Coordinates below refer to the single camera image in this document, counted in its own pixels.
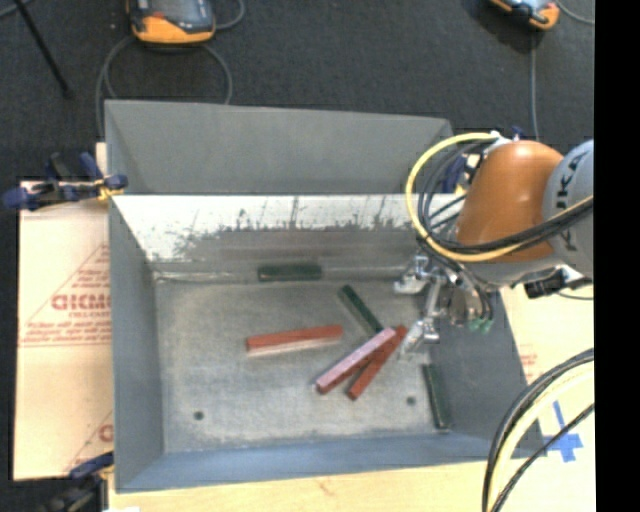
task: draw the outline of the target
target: blue marking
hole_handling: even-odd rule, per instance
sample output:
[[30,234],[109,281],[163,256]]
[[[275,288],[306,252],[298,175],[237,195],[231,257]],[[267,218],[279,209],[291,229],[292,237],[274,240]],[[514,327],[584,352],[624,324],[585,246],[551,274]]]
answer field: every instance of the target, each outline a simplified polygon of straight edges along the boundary
[[[564,422],[564,418],[562,417],[562,411],[560,410],[560,404],[556,400],[553,402],[553,409],[556,411],[556,418],[558,418],[558,424],[560,428],[563,428],[566,423]],[[553,436],[544,436],[544,442],[549,442]],[[582,441],[580,441],[580,436],[573,432],[567,432],[560,439],[558,439],[555,443],[549,446],[549,450],[558,450],[560,455],[562,455],[563,462],[573,462],[576,460],[576,456],[573,453],[573,450],[576,448],[583,448],[584,445]]]

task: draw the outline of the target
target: yellow cable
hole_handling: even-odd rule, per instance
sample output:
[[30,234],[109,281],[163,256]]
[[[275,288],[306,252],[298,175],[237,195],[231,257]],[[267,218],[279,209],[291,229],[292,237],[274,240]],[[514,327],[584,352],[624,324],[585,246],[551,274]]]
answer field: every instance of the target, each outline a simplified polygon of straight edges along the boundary
[[[427,151],[425,151],[423,155],[418,159],[418,161],[414,164],[413,168],[411,169],[411,172],[409,173],[409,177],[407,179],[407,184],[405,187],[405,201],[406,201],[407,210],[409,212],[409,217],[411,219],[411,223],[413,224],[413,227],[416,229],[416,231],[418,231],[418,233],[422,236],[422,238],[424,238],[425,241],[433,248],[433,250],[435,250],[437,253],[441,254],[442,256],[449,258],[450,260],[461,261],[464,263],[479,263],[479,262],[489,261],[495,258],[499,258],[500,256],[504,256],[505,254],[509,254],[525,244],[525,242],[519,242],[507,247],[503,247],[501,249],[494,249],[492,251],[485,251],[483,253],[478,253],[478,254],[463,254],[455,251],[450,251],[449,249],[441,246],[435,240],[433,240],[429,232],[424,228],[424,226],[420,222],[420,218],[418,217],[416,209],[413,207],[413,187],[415,185],[416,178],[420,173],[420,170],[426,165],[426,163],[429,160],[431,160],[431,158],[433,158],[433,156],[436,153],[439,153],[443,149],[446,149],[447,147],[452,146],[454,144],[458,144],[460,142],[467,142],[467,141],[474,141],[474,140],[490,141],[490,140],[498,140],[498,138],[499,138],[499,135],[497,134],[481,133],[481,132],[454,135],[453,137],[449,137],[448,139],[440,141],[438,144],[436,144],[435,146],[432,146]],[[548,220],[556,219],[561,215],[567,215],[568,213],[582,206],[585,202],[591,200],[592,198],[593,198],[593,195],[583,199],[582,201],[571,206],[570,208],[567,208],[563,212],[560,212],[554,215]]]

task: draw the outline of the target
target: cardboard sheet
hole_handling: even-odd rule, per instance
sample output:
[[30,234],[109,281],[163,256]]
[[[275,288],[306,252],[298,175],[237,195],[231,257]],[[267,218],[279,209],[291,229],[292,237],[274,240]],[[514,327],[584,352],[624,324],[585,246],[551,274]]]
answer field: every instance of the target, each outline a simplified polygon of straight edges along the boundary
[[64,476],[113,443],[107,205],[21,212],[13,477]]

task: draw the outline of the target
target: orange device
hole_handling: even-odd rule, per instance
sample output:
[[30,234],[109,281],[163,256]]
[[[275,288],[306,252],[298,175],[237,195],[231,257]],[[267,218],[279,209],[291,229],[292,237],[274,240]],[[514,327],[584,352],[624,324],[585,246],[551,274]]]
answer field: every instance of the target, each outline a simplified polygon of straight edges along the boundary
[[189,46],[215,32],[210,0],[127,0],[133,34],[158,46]]
[[560,8],[549,0],[490,0],[514,17],[525,18],[529,25],[549,30],[558,22]]

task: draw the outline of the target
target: dark red stick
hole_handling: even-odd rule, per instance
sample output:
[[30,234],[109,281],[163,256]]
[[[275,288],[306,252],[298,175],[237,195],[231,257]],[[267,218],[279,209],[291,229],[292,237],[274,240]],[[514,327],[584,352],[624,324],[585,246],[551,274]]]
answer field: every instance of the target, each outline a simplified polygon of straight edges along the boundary
[[362,370],[362,373],[358,376],[355,382],[351,385],[347,391],[347,395],[351,400],[357,400],[364,390],[367,388],[371,381],[375,378],[378,372],[382,369],[382,366],[387,362],[387,359],[391,357],[391,354],[400,346],[402,340],[407,335],[407,328],[404,325],[396,327],[396,335],[385,345],[380,347],[375,354],[371,362]]

